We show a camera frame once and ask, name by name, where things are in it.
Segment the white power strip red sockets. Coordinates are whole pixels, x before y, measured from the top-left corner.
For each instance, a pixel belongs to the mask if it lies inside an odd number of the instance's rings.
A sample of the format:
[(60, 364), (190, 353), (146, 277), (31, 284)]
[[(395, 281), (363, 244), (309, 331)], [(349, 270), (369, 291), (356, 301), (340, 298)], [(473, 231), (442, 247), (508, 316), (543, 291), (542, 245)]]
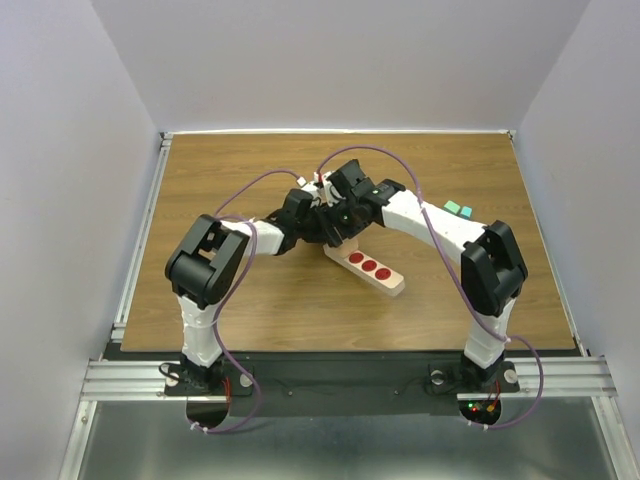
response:
[(404, 290), (405, 279), (400, 273), (365, 254), (360, 247), (347, 257), (338, 255), (336, 248), (324, 245), (323, 251), (329, 259), (369, 285), (391, 297), (398, 296)]

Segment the green USB charger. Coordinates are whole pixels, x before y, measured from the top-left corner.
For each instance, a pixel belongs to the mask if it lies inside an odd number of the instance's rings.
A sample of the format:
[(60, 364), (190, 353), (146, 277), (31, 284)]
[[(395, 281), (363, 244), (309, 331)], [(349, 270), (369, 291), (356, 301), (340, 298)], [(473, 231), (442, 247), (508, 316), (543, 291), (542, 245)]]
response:
[(456, 202), (449, 200), (445, 203), (444, 209), (453, 215), (458, 215), (461, 211), (461, 206)]

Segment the beige cube adapter dragon print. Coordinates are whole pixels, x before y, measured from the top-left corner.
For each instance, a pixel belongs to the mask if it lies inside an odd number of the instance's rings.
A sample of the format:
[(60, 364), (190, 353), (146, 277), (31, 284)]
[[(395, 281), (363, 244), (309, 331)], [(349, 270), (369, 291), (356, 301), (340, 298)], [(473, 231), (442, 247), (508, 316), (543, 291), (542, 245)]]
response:
[(356, 238), (351, 238), (345, 240), (339, 247), (336, 248), (336, 252), (338, 255), (342, 257), (349, 256), (352, 252), (356, 251), (359, 248), (358, 240)]

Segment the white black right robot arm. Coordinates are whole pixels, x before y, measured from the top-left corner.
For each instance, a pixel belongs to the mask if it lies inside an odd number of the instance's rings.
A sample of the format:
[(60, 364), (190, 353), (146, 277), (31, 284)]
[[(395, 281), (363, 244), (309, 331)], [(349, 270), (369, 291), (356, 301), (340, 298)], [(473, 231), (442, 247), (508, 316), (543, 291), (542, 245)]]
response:
[(460, 366), (463, 384), (482, 390), (504, 358), (507, 324), (528, 277), (511, 228), (460, 218), (422, 200), (390, 179), (374, 183), (353, 159), (326, 174), (315, 173), (323, 198), (318, 208), (326, 252), (347, 259), (355, 238), (372, 224), (405, 233), (436, 249), (472, 315)]

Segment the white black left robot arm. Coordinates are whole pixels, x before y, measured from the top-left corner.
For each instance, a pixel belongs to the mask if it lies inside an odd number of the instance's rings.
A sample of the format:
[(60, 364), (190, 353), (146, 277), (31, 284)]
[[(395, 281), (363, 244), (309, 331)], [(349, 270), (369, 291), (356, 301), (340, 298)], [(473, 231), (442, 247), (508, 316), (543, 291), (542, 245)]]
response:
[(312, 228), (312, 208), (320, 204), (314, 186), (292, 189), (282, 207), (262, 220), (224, 222), (203, 214), (192, 224), (165, 266), (181, 308), (183, 346), (180, 364), (163, 374), (210, 394), (224, 384), (223, 354), (216, 338), (217, 317), (234, 292), (233, 281), (243, 261), (257, 255), (282, 255), (293, 249)]

